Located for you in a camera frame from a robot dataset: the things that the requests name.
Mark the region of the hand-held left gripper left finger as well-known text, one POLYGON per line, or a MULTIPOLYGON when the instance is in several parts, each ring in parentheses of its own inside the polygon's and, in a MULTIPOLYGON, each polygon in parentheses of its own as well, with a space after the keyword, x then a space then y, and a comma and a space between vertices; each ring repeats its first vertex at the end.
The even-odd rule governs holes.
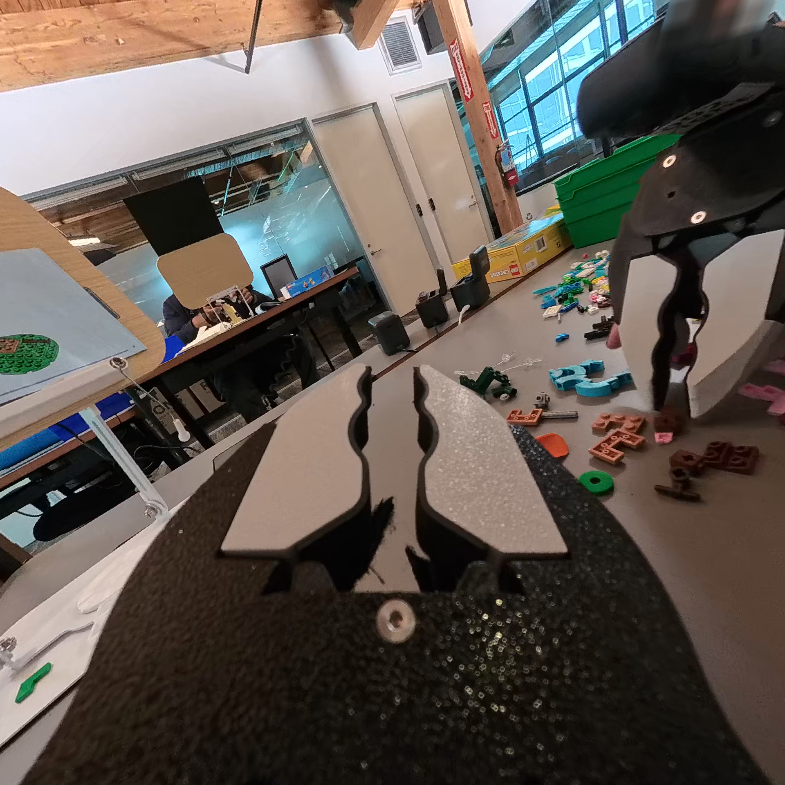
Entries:
POLYGON ((275 421, 223 555, 292 557, 365 509, 371 386, 369 366, 348 366, 275 421))

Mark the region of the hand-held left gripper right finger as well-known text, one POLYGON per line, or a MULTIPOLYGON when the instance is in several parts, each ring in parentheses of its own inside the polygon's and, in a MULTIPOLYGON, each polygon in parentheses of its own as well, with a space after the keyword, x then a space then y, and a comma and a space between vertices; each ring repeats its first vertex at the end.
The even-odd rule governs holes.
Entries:
POLYGON ((505 418, 429 365, 414 371, 416 531, 432 561, 568 557, 567 544, 505 418))

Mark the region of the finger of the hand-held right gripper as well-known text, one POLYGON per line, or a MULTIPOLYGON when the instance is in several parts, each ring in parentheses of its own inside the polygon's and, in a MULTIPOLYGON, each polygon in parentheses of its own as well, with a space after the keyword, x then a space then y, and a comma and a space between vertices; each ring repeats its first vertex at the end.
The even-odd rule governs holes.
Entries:
POLYGON ((780 338, 783 324, 769 310, 772 296, 780 292, 782 248, 782 229, 753 234, 706 264, 702 294, 707 312, 686 376, 692 418, 707 417, 729 398, 780 338))
POLYGON ((690 252, 677 260, 648 255, 630 261, 619 332, 627 367, 650 410, 665 405, 673 358, 686 352, 691 320, 702 315, 701 275, 690 252))

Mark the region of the pile of mixed lego pieces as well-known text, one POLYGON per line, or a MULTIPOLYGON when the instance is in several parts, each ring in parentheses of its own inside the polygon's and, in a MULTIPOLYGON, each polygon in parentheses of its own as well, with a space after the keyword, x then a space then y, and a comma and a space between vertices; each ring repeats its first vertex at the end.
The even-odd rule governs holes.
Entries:
POLYGON ((609 267, 611 252, 603 249, 593 256, 585 253, 574 262, 557 285, 535 289, 533 296, 538 302, 544 322, 554 322, 558 327, 569 314, 596 317, 612 314, 610 297, 609 267))

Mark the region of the dark green lego assembly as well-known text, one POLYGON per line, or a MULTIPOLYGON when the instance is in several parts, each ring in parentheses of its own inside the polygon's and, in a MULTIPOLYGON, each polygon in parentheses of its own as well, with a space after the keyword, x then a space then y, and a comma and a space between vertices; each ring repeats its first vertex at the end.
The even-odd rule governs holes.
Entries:
POLYGON ((458 381, 462 386, 483 398, 490 395, 496 400, 508 401, 517 395, 517 390, 509 376, 493 367, 484 368, 476 378, 459 375, 458 381))

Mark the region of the dark brown lego plate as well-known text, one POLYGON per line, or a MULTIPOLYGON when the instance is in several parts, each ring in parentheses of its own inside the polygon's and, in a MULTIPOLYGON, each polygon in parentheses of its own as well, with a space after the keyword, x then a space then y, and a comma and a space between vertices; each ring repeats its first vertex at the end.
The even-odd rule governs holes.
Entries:
POLYGON ((760 450, 755 445, 736 445, 729 441, 713 440, 706 445, 702 460, 707 468, 751 476, 758 467, 760 450))

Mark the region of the green angled lego plate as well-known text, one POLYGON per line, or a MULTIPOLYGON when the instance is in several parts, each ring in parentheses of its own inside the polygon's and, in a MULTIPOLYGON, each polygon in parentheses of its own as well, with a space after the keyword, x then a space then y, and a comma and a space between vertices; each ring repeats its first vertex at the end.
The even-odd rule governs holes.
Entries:
POLYGON ((15 703, 20 704, 27 700, 32 694, 34 694, 37 685, 49 675, 49 673, 52 671, 52 668, 53 663, 46 662, 27 679, 21 682, 16 692, 15 703))

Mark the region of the dark grey power adapter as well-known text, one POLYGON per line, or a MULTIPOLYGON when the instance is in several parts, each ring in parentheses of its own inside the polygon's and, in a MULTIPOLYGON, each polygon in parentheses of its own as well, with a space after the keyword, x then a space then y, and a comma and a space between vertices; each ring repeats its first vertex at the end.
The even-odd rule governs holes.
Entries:
POLYGON ((378 346, 387 356, 405 352, 410 348, 410 337, 400 317, 389 310, 368 319, 368 325, 378 346))

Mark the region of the wooden pillar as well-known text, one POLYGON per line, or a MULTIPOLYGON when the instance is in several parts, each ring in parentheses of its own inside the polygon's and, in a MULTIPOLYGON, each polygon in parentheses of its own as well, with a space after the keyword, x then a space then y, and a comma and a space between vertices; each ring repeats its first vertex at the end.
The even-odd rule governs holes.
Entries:
POLYGON ((482 103, 484 101, 491 102, 491 96, 469 20, 469 12, 464 1, 434 1, 433 3, 441 31, 444 34, 449 57, 448 45, 451 41, 458 38, 461 43, 474 90, 474 98, 471 102, 466 106, 463 104, 466 119, 469 122, 499 229, 503 234, 507 234, 523 224, 523 217, 515 190, 506 186, 496 164, 496 147, 502 141, 501 131, 498 127, 499 139, 492 140, 490 138, 482 103))

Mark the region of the long brown table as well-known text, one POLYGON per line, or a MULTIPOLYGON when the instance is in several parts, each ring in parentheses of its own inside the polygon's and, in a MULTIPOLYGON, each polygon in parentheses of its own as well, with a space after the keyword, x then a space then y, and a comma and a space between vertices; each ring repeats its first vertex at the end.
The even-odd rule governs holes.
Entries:
POLYGON ((205 381, 215 371, 225 368, 282 334, 296 331, 307 323, 309 316, 331 315, 352 357, 361 355, 359 343, 349 329, 340 309, 339 293, 344 283, 358 275, 355 267, 309 287, 296 297, 285 300, 275 308, 215 334, 201 343, 193 342, 155 372, 146 375, 137 386, 124 388, 119 395, 128 398, 128 405, 110 412, 108 425, 113 428, 132 420, 146 423, 147 434, 155 437, 156 445, 166 453, 171 468, 189 460, 185 447, 196 440, 208 449, 214 441, 197 417, 191 416, 177 394, 199 381, 205 381))

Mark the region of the small black monitor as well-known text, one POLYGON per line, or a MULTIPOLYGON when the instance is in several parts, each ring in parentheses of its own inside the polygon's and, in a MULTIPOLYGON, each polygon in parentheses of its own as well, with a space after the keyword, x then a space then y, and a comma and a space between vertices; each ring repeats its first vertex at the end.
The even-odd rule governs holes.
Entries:
POLYGON ((298 276, 287 254, 262 264, 260 272, 271 290, 271 296, 279 300, 291 297, 289 285, 294 283, 298 276))

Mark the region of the black office chair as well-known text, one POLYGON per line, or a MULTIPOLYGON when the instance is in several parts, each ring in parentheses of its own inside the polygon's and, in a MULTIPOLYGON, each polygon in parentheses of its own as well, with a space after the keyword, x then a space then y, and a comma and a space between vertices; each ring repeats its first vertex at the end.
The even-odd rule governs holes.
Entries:
POLYGON ((2 534, 23 547, 54 541, 133 496, 136 489, 117 469, 99 466, 54 485, 25 480, 2 491, 2 534))

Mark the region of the white door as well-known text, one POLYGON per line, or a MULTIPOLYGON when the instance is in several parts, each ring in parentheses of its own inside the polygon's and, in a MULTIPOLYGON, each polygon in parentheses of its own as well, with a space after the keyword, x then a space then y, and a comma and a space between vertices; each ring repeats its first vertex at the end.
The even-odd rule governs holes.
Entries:
POLYGON ((438 229, 450 264, 493 240, 479 179, 447 83, 394 97, 418 176, 424 211, 438 229))
POLYGON ((388 308, 413 311, 437 274, 375 106, 319 119, 313 129, 388 308))

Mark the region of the black metal rod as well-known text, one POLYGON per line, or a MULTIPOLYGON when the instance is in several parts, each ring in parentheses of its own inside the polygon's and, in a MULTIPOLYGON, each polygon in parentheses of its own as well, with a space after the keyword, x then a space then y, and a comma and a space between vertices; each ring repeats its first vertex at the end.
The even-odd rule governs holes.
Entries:
POLYGON ((250 34, 248 44, 243 48, 243 52, 245 54, 245 66, 244 66, 244 73, 250 74, 252 62, 253 62, 253 54, 254 49, 257 42, 258 36, 258 28, 260 24, 260 16, 262 11, 263 1, 257 0, 254 3, 253 7, 253 17, 252 23, 250 25, 250 34))

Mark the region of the wall air vent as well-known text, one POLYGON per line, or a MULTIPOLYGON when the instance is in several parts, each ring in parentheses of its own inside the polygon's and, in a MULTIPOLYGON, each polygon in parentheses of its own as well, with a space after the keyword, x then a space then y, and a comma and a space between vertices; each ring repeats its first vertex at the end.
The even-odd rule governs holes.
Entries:
POLYGON ((410 24, 404 16, 388 21, 378 43, 390 75, 412 72, 422 67, 410 24))

